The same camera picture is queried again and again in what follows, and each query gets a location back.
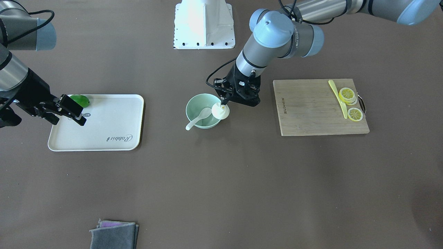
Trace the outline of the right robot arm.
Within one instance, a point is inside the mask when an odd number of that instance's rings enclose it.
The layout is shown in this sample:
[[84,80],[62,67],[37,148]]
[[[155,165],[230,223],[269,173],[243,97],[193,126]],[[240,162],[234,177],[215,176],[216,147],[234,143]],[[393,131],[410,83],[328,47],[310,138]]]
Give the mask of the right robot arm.
[[2,0],[0,10],[0,126],[13,127],[21,123],[21,117],[11,107],[13,103],[53,125],[59,122],[60,116],[65,116],[83,126],[87,120],[82,115],[82,106],[68,95],[52,95],[49,85],[12,53],[53,49],[57,40],[51,24],[54,12],[28,12],[14,0]]

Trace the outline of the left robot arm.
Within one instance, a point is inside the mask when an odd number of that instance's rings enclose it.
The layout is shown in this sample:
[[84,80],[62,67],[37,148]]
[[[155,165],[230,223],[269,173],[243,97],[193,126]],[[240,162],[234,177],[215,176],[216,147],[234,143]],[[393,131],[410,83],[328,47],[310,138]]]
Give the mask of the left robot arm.
[[261,74],[274,58],[320,52],[324,43],[320,25],[345,14],[365,13],[411,26],[425,20],[439,5],[441,0],[301,0],[279,10],[258,9],[249,21],[252,34],[230,72],[210,86],[222,105],[232,101],[254,107],[260,103]]

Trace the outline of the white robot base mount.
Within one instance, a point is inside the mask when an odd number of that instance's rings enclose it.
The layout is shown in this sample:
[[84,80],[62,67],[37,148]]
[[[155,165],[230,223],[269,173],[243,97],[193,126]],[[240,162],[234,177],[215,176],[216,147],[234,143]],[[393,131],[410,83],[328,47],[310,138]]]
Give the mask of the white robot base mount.
[[232,9],[224,0],[182,0],[175,6],[173,48],[234,48]]

